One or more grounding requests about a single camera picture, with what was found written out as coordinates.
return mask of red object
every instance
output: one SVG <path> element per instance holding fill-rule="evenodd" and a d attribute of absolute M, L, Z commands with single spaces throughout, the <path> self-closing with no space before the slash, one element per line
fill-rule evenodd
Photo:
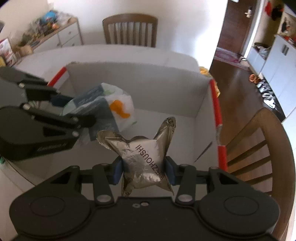
<path fill-rule="evenodd" d="M 226 146 L 218 146 L 219 168 L 228 171 Z"/>
<path fill-rule="evenodd" d="M 218 143 L 218 161 L 219 168 L 227 171 L 227 154 L 226 154 L 226 146 L 220 145 L 220 131 L 222 129 L 222 115 L 220 109 L 220 103 L 216 94 L 215 89 L 215 81 L 212 79 L 210 81 L 212 99 L 213 99 L 213 107 L 214 107 L 214 115 L 215 115 L 215 124 L 216 124 L 216 133 L 217 133 L 217 143 Z"/>
<path fill-rule="evenodd" d="M 52 80 L 47 85 L 53 87 L 66 71 L 66 67 L 62 67 L 61 70 L 52 78 Z"/>
<path fill-rule="evenodd" d="M 266 5 L 266 7 L 265 7 L 265 12 L 267 13 L 268 16 L 271 17 L 272 6 L 271 6 L 270 1 L 268 1 L 267 5 Z"/>

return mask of drawer handle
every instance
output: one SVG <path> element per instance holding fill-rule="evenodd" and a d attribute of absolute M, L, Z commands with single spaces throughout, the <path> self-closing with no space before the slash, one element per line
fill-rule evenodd
<path fill-rule="evenodd" d="M 287 48 L 286 48 L 286 51 L 285 51 L 285 53 L 284 53 L 285 56 L 287 55 L 288 51 L 289 51 L 289 48 L 287 47 Z"/>
<path fill-rule="evenodd" d="M 283 47 L 283 49 L 282 49 L 282 51 L 281 51 L 282 53 L 284 53 L 284 52 L 285 52 L 285 50 L 286 50 L 286 47 L 287 47 L 287 45 L 285 45 L 285 44 L 284 44 L 284 47 Z"/>

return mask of door handle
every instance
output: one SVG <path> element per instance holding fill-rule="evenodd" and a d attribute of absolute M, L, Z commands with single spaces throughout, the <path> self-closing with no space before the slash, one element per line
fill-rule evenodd
<path fill-rule="evenodd" d="M 287 55 L 288 51 L 289 51 L 289 48 L 287 47 L 287 48 L 286 48 L 286 51 L 285 51 L 285 53 L 284 53 L 285 56 Z"/>
<path fill-rule="evenodd" d="M 248 11 L 245 12 L 245 15 L 247 15 L 246 16 L 247 18 L 250 18 L 252 16 L 252 7 L 251 6 L 249 7 Z"/>

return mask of silver foil bag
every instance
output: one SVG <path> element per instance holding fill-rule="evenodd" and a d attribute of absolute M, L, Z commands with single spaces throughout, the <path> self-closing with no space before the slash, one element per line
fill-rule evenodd
<path fill-rule="evenodd" d="M 123 160 L 123 196 L 129 196 L 134 188 L 145 188 L 152 185 L 173 192 L 164 172 L 163 158 L 167 153 L 175 128 L 176 119 L 169 117 L 161 124 L 152 140 L 143 136 L 126 140 L 112 131 L 98 132 L 99 143 L 115 151 Z"/>

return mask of white dresser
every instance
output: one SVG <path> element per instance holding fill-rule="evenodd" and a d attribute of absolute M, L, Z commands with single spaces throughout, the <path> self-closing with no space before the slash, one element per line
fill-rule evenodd
<path fill-rule="evenodd" d="M 288 117 L 296 108 L 296 49 L 277 35 L 262 74 Z"/>
<path fill-rule="evenodd" d="M 32 51 L 33 53 L 40 53 L 55 48 L 79 45 L 82 45 L 82 38 L 78 22 L 76 18 L 71 18 L 68 24 L 40 39 L 40 43 L 32 47 Z"/>

